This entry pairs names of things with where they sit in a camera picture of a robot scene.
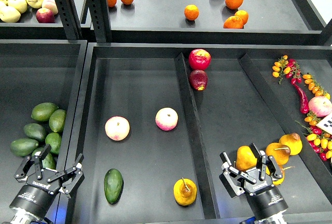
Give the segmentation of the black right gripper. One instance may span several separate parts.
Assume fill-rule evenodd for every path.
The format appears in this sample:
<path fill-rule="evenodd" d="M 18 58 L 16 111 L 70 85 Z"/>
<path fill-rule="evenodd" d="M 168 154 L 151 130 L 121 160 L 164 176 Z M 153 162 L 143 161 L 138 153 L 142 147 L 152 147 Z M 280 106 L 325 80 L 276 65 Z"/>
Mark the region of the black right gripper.
<path fill-rule="evenodd" d="M 223 172 L 219 175 L 219 179 L 231 198 L 245 195 L 254 215 L 252 219 L 283 220 L 288 205 L 272 182 L 272 179 L 283 178 L 281 169 L 273 156 L 262 155 L 254 143 L 249 144 L 249 147 L 257 158 L 258 170 L 239 171 L 232 166 L 226 152 L 222 152 L 220 158 L 223 162 Z"/>

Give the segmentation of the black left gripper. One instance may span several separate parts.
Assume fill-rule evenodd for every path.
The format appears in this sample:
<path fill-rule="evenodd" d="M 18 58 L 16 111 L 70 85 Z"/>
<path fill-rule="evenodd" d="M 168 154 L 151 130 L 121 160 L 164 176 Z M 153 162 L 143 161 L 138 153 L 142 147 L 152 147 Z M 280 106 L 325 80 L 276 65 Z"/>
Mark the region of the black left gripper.
<path fill-rule="evenodd" d="M 15 211 L 13 219 L 45 219 L 46 214 L 59 193 L 71 198 L 85 176 L 81 170 L 84 155 L 80 153 L 72 167 L 57 172 L 44 169 L 43 159 L 50 153 L 51 146 L 47 144 L 42 151 L 34 156 L 23 158 L 14 174 L 18 182 L 24 183 L 10 208 Z M 35 173 L 27 176 L 34 165 Z"/>

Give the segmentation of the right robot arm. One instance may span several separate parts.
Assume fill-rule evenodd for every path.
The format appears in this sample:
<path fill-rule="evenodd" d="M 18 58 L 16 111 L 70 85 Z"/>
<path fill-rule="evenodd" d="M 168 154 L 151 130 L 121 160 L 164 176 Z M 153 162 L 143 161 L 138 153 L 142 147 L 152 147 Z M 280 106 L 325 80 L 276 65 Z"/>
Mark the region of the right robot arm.
<path fill-rule="evenodd" d="M 286 223 L 283 213 L 288 205 L 274 181 L 283 178 L 282 171 L 273 156 L 266 155 L 251 143 L 248 146 L 256 162 L 247 170 L 237 169 L 227 156 L 220 154 L 222 173 L 219 175 L 231 198 L 245 195 L 254 214 L 242 223 Z"/>

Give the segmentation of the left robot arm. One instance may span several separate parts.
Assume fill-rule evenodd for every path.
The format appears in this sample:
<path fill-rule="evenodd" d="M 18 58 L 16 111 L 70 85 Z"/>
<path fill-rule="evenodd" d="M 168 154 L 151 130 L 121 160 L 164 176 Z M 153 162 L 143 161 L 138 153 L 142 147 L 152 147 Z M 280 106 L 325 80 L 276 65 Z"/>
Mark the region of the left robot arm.
<path fill-rule="evenodd" d="M 70 168 L 57 171 L 43 167 L 43 159 L 50 150 L 51 146 L 46 145 L 35 155 L 24 157 L 16 170 L 14 178 L 24 185 L 9 206 L 15 211 L 10 223 L 52 223 L 46 214 L 56 196 L 62 193 L 70 199 L 84 180 L 83 154 Z"/>

